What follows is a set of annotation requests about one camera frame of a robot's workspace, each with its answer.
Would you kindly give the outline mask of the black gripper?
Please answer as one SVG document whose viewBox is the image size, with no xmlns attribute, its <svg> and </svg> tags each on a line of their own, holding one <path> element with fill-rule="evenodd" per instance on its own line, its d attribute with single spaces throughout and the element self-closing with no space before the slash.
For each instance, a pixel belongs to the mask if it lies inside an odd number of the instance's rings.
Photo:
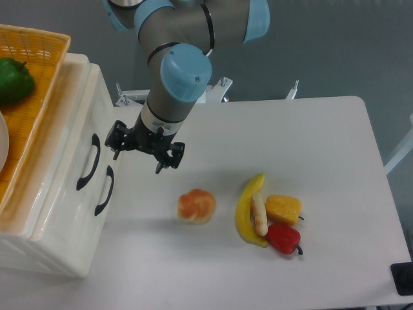
<svg viewBox="0 0 413 310">
<path fill-rule="evenodd" d="M 130 130 L 125 123 L 116 120 L 106 136 L 105 146 L 114 153 L 114 161 L 124 150 L 138 150 L 154 155 L 158 161 L 156 174 L 159 174 L 169 167 L 177 169 L 183 159 L 185 143 L 171 143 L 175 135 L 160 136 L 149 130 L 142 121 L 136 121 Z"/>
</svg>

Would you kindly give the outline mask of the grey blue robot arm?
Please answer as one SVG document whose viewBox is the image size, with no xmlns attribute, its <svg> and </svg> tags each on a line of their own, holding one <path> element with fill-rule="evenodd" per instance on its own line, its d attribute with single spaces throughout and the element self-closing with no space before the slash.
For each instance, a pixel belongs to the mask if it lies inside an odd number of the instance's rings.
<svg viewBox="0 0 413 310">
<path fill-rule="evenodd" d="M 105 144 L 116 154 L 138 150 L 157 169 L 177 168 L 185 144 L 174 141 L 180 126 L 207 89 L 209 53 L 217 47 L 264 36 L 270 26 L 266 1 L 105 1 L 118 30 L 136 31 L 152 88 L 132 128 L 116 121 Z"/>
</svg>

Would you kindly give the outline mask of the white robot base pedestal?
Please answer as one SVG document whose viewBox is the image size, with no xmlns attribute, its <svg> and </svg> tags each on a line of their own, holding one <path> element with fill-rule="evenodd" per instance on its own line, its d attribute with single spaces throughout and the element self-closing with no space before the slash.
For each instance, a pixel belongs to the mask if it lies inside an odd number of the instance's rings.
<svg viewBox="0 0 413 310">
<path fill-rule="evenodd" d="M 196 101 L 196 104 L 221 103 L 227 89 L 226 86 L 223 87 L 219 83 L 215 86 L 208 85 L 201 97 Z"/>
</svg>

